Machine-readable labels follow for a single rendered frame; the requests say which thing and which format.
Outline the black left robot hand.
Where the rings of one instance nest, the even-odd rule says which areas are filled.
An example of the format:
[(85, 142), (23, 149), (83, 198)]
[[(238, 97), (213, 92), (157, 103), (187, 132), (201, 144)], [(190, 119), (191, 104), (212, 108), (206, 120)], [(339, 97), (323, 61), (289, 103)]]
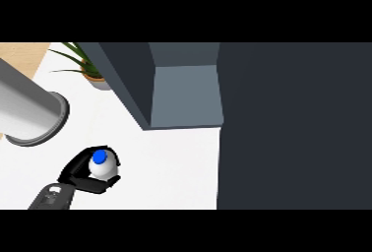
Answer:
[(97, 151), (111, 152), (114, 154), (114, 165), (122, 165), (119, 155), (110, 146), (86, 148), (67, 164), (58, 177), (58, 182), (73, 185), (80, 191), (103, 194), (120, 181), (122, 176), (116, 175), (108, 181), (91, 176), (92, 172), (89, 169), (89, 162)]

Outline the white bottle with blue cap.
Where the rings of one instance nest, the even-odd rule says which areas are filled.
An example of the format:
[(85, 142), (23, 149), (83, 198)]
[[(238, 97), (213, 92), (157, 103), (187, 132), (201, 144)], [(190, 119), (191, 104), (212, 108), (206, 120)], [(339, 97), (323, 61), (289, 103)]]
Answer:
[(111, 151), (98, 150), (89, 161), (92, 176), (101, 180), (110, 180), (119, 175), (117, 158)]

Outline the dark grey cabinet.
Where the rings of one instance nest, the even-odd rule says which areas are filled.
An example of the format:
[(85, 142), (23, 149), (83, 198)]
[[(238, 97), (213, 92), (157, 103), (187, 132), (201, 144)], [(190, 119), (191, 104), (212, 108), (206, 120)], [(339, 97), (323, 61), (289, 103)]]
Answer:
[(142, 129), (224, 125), (216, 42), (83, 42)]

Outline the large grey cylinder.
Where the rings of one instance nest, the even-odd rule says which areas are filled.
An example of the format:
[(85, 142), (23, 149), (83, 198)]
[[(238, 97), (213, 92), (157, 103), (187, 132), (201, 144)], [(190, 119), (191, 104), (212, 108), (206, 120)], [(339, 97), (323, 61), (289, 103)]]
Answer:
[(60, 132), (70, 104), (0, 58), (0, 133), (21, 147), (45, 143)]

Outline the green potted plant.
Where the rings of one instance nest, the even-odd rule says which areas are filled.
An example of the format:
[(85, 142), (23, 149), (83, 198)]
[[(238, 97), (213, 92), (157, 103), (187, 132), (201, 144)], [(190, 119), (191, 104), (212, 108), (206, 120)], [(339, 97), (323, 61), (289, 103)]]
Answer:
[(66, 42), (63, 45), (75, 52), (76, 56), (72, 56), (70, 54), (54, 49), (51, 52), (70, 59), (79, 65), (80, 69), (76, 70), (76, 73), (83, 75), (85, 79), (98, 90), (110, 91), (111, 87), (107, 79), (104, 78), (80, 44), (77, 42)]

